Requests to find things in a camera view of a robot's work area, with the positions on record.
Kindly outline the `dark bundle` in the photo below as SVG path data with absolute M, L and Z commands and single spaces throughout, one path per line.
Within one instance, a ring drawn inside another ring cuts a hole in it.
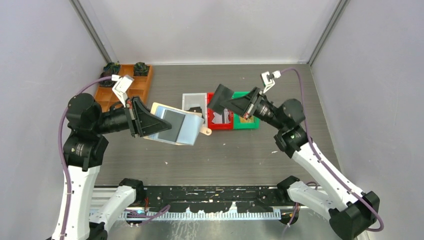
M 121 65 L 118 62 L 109 62 L 103 67 L 102 74 L 104 76 L 118 75 Z
M 150 71 L 150 66 L 144 62 L 137 62 L 133 66 L 133 75 L 135 77 L 147 77 Z
M 100 74 L 100 78 L 105 78 L 105 77 L 110 77 L 108 79 L 102 80 L 99 82 L 99 87 L 103 87 L 103 88 L 112 88 L 115 85 L 115 81 L 112 80 L 112 73 L 109 72 L 102 72 Z

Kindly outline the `black card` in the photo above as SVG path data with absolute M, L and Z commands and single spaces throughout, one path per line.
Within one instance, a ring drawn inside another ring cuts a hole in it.
M 213 93 L 212 98 L 207 104 L 207 108 L 214 111 L 215 113 L 222 114 L 226 109 L 223 106 L 223 102 L 231 100 L 234 95 L 234 91 L 230 88 L 219 84 L 215 92 Z

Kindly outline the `black item in white bin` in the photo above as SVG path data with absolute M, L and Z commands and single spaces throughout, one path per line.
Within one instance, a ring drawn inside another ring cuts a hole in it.
M 188 112 L 196 113 L 196 114 L 203 114 L 203 110 L 200 106 L 190 107 L 188 109 Z

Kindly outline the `aluminium rail frame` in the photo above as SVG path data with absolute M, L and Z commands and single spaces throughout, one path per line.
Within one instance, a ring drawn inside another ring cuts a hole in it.
M 327 220 L 348 222 L 361 215 L 362 202 L 354 197 L 346 203 L 320 189 L 296 181 L 277 186 L 146 186 L 145 198 L 131 203 L 118 215 L 120 220 L 141 222 L 165 206 L 170 209 L 157 221 L 280 220 L 281 210 L 295 203 Z

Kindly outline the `green plastic bin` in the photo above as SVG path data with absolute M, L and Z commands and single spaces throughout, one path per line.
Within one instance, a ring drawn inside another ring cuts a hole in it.
M 233 129 L 234 130 L 247 130 L 247 129 L 258 129 L 260 126 L 260 120 L 257 117 L 250 117 L 244 119 L 237 114 L 233 114 Z

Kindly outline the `dark bundle top left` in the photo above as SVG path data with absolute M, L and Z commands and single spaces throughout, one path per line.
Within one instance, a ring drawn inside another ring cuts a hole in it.
M 118 62 L 109 62 L 103 67 L 102 74 L 104 76 L 118 75 L 121 65 Z

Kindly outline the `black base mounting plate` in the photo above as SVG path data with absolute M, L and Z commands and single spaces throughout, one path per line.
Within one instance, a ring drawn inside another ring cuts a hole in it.
M 130 204 L 131 208 L 146 208 L 155 212 L 170 206 L 170 213 L 226 213 L 234 205 L 237 213 L 265 213 L 287 207 L 294 210 L 295 203 L 282 189 L 269 185 L 227 186 L 146 186 L 145 196 Z

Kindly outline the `white plastic bin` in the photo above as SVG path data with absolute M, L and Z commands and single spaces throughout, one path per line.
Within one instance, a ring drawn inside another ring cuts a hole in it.
M 204 126 L 207 127 L 208 123 L 208 111 L 207 111 L 207 94 L 204 93 L 183 93 L 182 94 L 182 109 L 188 111 L 191 107 L 202 108 L 203 114 L 202 118 L 204 119 Z

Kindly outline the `gold card in green bin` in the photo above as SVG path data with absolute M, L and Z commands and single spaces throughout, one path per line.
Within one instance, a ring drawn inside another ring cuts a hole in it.
M 250 116 L 249 118 L 239 117 L 239 121 L 241 124 L 253 124 L 255 122 L 255 117 Z

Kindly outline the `red plastic bin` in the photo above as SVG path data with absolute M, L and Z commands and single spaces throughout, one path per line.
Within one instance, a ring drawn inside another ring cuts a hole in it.
M 228 109 L 224 110 L 223 115 L 207 108 L 207 126 L 211 130 L 233 130 L 234 114 Z

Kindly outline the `dark bundle middle left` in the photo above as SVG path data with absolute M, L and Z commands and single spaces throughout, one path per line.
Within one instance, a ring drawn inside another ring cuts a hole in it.
M 99 82 L 99 87 L 103 87 L 103 88 L 112 88 L 115 85 L 115 81 L 112 80 L 112 73 L 109 72 L 102 72 L 100 74 L 100 78 L 105 78 L 105 77 L 110 77 L 108 79 L 102 80 Z

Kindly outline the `wooden compartment tray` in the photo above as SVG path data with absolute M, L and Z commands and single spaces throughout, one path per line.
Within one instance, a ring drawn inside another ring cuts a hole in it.
M 134 64 L 122 64 L 118 73 L 120 76 L 129 75 L 134 79 L 126 91 L 127 96 L 129 98 L 138 96 L 145 105 L 147 105 L 148 102 L 151 83 L 154 76 L 154 67 L 149 64 L 147 66 L 149 66 L 149 71 L 144 76 L 134 76 Z M 103 87 L 100 85 L 97 87 L 94 99 L 100 104 L 102 112 L 107 112 L 114 103 L 119 101 L 111 87 Z

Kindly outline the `dark bundle top right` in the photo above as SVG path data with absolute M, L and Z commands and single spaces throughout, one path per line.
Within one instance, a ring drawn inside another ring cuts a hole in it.
M 135 77 L 147 77 L 150 71 L 150 66 L 144 62 L 137 62 L 133 66 L 133 75 Z

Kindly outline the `white cards in red bin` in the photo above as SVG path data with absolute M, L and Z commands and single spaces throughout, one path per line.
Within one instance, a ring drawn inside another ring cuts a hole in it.
M 224 109 L 223 113 L 213 111 L 211 122 L 216 125 L 231 124 L 233 122 L 232 114 L 228 109 Z

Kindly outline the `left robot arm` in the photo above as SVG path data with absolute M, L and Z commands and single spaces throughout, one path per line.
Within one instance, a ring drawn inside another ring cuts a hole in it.
M 92 215 L 90 213 L 95 182 L 109 144 L 106 134 L 129 131 L 133 137 L 147 137 L 171 129 L 139 97 L 126 106 L 104 112 L 88 93 L 79 93 L 68 102 L 62 118 L 68 121 L 70 134 L 59 140 L 58 148 L 64 173 L 64 186 L 58 222 L 53 240 L 105 240 L 115 221 L 130 205 L 147 206 L 149 199 L 141 180 L 123 179 L 114 194 Z

